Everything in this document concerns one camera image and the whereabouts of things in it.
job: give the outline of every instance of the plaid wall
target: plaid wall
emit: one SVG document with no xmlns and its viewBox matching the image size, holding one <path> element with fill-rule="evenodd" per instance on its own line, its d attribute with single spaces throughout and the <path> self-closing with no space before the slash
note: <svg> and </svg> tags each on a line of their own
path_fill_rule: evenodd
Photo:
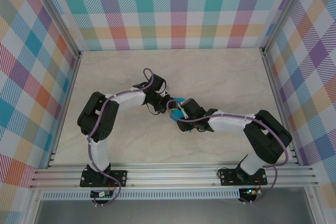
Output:
<svg viewBox="0 0 336 224">
<path fill-rule="evenodd" d="M 70 24 L 54 2 L 89 50 L 260 47 L 279 7 L 275 0 L 65 0 Z"/>
<path fill-rule="evenodd" d="M 286 5 L 287 1 L 288 0 L 282 0 L 281 1 L 281 4 L 279 5 L 279 7 L 278 7 L 278 9 L 277 9 L 277 11 L 276 11 L 276 13 L 275 13 L 275 15 L 273 17 L 273 20 L 272 20 L 272 22 L 271 22 L 271 24 L 270 24 L 270 26 L 269 26 L 269 28 L 268 28 L 268 30 L 266 32 L 266 35 L 265 35 L 265 37 L 264 37 L 264 39 L 263 39 L 263 41 L 261 43 L 261 47 L 265 46 L 265 44 L 266 44 L 266 42 L 267 42 L 267 40 L 269 38 L 269 35 L 273 31 L 274 25 L 278 22 L 279 17 L 281 15 L 282 10 L 283 10 L 284 6 Z"/>
<path fill-rule="evenodd" d="M 40 0 L 0 0 L 0 223 L 18 223 L 75 57 Z"/>
<path fill-rule="evenodd" d="M 270 51 L 303 162 L 336 217 L 336 0 L 299 0 Z"/>
</svg>

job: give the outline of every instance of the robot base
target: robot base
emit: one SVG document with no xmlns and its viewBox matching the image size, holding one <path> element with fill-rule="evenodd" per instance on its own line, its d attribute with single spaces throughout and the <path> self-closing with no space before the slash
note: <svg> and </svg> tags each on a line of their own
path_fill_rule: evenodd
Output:
<svg viewBox="0 0 336 224">
<path fill-rule="evenodd" d="M 120 182 L 121 187 L 126 186 L 127 182 L 127 171 L 126 170 L 111 170 L 111 165 L 109 165 L 105 170 L 104 173 L 112 176 L 116 180 Z M 83 170 L 82 176 L 80 179 L 80 187 L 114 187 L 114 184 L 117 185 L 116 182 L 105 177 L 104 175 L 96 172 L 92 169 L 89 165 Z"/>
<path fill-rule="evenodd" d="M 220 184 L 222 186 L 264 186 L 267 185 L 267 178 L 264 169 L 259 169 L 254 175 L 250 176 L 248 181 L 243 183 L 237 178 L 237 169 L 220 169 L 218 175 L 221 178 Z"/>
</svg>

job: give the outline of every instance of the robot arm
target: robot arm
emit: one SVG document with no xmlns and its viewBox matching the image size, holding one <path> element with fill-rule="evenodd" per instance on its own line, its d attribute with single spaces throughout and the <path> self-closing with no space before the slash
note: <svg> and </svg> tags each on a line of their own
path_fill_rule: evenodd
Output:
<svg viewBox="0 0 336 224">
<path fill-rule="evenodd" d="M 181 131 L 189 131 L 196 128 L 198 131 L 229 131 L 237 134 L 245 134 L 254 152 L 247 155 L 235 169 L 235 176 L 243 184 L 248 184 L 251 177 L 264 165 L 275 164 L 284 152 L 278 140 L 270 133 L 265 132 L 265 128 L 256 123 L 253 119 L 261 121 L 269 127 L 280 138 L 285 147 L 292 141 L 289 132 L 268 112 L 260 110 L 252 115 L 232 115 L 231 117 L 220 116 L 227 113 L 216 109 L 207 112 L 200 107 L 194 99 L 188 99 L 180 108 L 186 120 L 194 122 L 178 121 Z M 205 116 L 212 116 L 200 121 L 195 119 Z"/>
<path fill-rule="evenodd" d="M 113 129 L 118 111 L 144 104 L 152 105 L 157 113 L 164 113 L 166 111 L 166 103 L 172 98 L 165 91 L 165 80 L 155 74 L 153 75 L 153 78 L 154 80 L 152 85 L 147 89 L 140 92 L 128 92 L 115 96 L 106 104 L 99 126 L 92 135 L 92 141 L 89 146 L 92 159 L 89 166 L 94 171 L 97 172 L 96 168 L 92 165 L 92 162 L 94 162 L 98 169 L 102 171 L 106 170 L 110 166 L 107 155 L 107 137 Z M 149 83 L 150 82 L 148 81 L 135 85 L 131 88 L 131 90 L 139 90 L 140 88 L 146 87 Z M 113 95 L 104 95 L 100 92 L 95 92 L 91 95 L 77 121 L 82 134 L 85 136 L 90 134 L 97 122 L 102 105 L 110 96 Z"/>
</svg>

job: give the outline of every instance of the black mounting plate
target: black mounting plate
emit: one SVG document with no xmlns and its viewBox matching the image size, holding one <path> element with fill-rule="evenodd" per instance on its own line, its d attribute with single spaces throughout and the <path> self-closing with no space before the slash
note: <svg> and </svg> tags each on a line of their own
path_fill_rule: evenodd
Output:
<svg viewBox="0 0 336 224">
<path fill-rule="evenodd" d="M 90 172 L 92 171 L 89 171 L 87 169 L 83 170 L 81 178 L 84 178 L 84 180 L 83 179 L 80 180 L 79 184 L 80 187 L 108 187 L 110 185 L 110 187 L 113 188 L 114 187 L 113 183 L 115 183 L 116 186 L 118 187 L 118 184 L 116 182 L 114 182 L 109 178 L 106 178 L 105 176 L 103 177 L 106 179 L 92 179 L 92 174 L 90 174 Z M 108 172 L 110 176 L 118 180 L 120 182 L 121 187 L 126 186 L 127 182 L 126 170 L 110 170 L 110 171 L 105 170 L 104 172 Z"/>
<path fill-rule="evenodd" d="M 218 175 L 221 178 L 220 184 L 222 186 L 259 186 L 259 181 L 256 179 L 260 179 L 260 185 L 267 185 L 267 177 L 265 173 L 265 169 L 259 169 L 253 176 L 249 178 L 247 183 L 242 183 L 240 179 L 237 178 L 237 170 L 236 169 L 220 169 L 218 171 Z"/>
</svg>

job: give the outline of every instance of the blue object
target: blue object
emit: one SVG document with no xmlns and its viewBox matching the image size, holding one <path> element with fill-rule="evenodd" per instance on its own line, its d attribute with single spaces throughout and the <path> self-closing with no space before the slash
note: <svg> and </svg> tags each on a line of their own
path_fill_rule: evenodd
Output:
<svg viewBox="0 0 336 224">
<path fill-rule="evenodd" d="M 180 102 L 184 102 L 185 101 L 184 98 L 173 97 L 173 99 L 178 100 Z M 177 118 L 183 118 L 184 117 L 182 111 L 180 111 L 180 110 L 172 110 L 172 114 L 174 116 L 176 116 Z M 177 120 L 175 118 L 173 118 L 171 115 L 170 115 L 170 118 L 173 119 L 175 122 L 177 122 Z"/>
</svg>

